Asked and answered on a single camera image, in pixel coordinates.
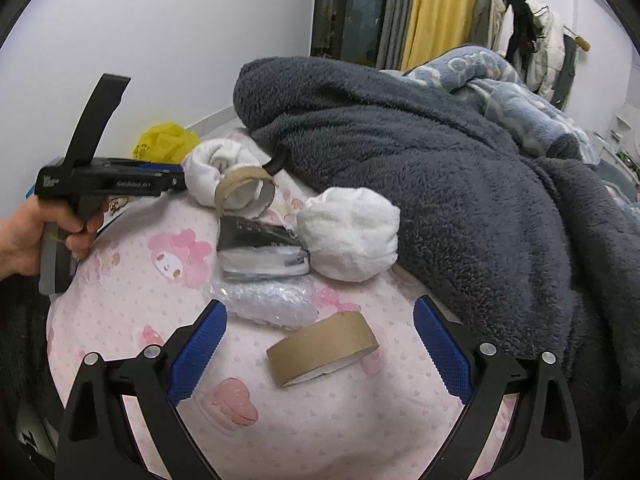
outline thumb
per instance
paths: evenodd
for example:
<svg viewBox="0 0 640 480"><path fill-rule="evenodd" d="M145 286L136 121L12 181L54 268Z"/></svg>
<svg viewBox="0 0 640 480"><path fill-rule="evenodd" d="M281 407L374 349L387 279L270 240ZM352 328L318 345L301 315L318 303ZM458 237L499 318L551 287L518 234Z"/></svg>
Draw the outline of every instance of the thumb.
<svg viewBox="0 0 640 480"><path fill-rule="evenodd" d="M79 233L84 228L64 200L38 200L38 216L43 222L58 224L70 233Z"/></svg>

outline light blue patterned blanket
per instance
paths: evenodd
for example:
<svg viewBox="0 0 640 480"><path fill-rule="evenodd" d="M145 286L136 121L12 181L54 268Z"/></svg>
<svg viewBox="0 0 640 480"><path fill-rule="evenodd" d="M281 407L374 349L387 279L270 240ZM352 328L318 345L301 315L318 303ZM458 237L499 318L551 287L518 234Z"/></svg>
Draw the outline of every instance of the light blue patterned blanket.
<svg viewBox="0 0 640 480"><path fill-rule="evenodd" d="M594 166L600 161L585 131L531 92L493 50L461 46L394 76L457 97L507 129L527 155L575 158Z"/></svg>

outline brown cardboard ring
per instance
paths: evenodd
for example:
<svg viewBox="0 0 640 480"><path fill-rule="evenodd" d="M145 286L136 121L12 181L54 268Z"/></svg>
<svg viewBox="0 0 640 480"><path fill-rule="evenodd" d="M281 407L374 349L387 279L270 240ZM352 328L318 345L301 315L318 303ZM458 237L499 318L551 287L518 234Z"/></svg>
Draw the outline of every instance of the brown cardboard ring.
<svg viewBox="0 0 640 480"><path fill-rule="evenodd" d="M233 214L248 216L249 218L260 216L273 202L276 196L276 184L273 177L259 166L238 168L237 170L226 173L222 177L216 186L216 192L214 194L214 203L218 215L225 215L227 211L225 202L239 187L256 180L262 182L262 189L260 190L258 198L242 209L233 211Z"/></svg>
<svg viewBox="0 0 640 480"><path fill-rule="evenodd" d="M335 372L378 346L361 313L337 312L277 342L267 357L278 386L289 386Z"/></svg>

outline dark grey fleece blanket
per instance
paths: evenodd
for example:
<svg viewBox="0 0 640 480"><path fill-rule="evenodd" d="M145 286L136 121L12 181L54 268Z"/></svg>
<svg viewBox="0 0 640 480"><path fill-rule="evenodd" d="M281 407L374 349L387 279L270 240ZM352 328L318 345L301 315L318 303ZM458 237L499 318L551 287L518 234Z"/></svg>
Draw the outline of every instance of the dark grey fleece blanket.
<svg viewBox="0 0 640 480"><path fill-rule="evenodd" d="M317 191L369 187L401 209L398 262L480 339L553 351L590 469L640 397L640 228L577 160L527 158L452 96L324 59L245 65L251 136Z"/></svg>

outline human hand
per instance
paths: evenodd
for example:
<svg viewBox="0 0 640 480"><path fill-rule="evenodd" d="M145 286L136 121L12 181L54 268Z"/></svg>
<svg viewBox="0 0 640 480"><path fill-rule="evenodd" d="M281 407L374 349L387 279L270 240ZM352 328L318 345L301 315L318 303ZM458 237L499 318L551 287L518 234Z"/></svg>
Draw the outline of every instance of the human hand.
<svg viewBox="0 0 640 480"><path fill-rule="evenodd" d="M86 225L63 200L44 200L31 195L10 218L0 221L0 278L11 274L33 276L40 272L40 239L45 222L68 231L65 245L75 258L85 258L109 207L105 197L100 210Z"/></svg>

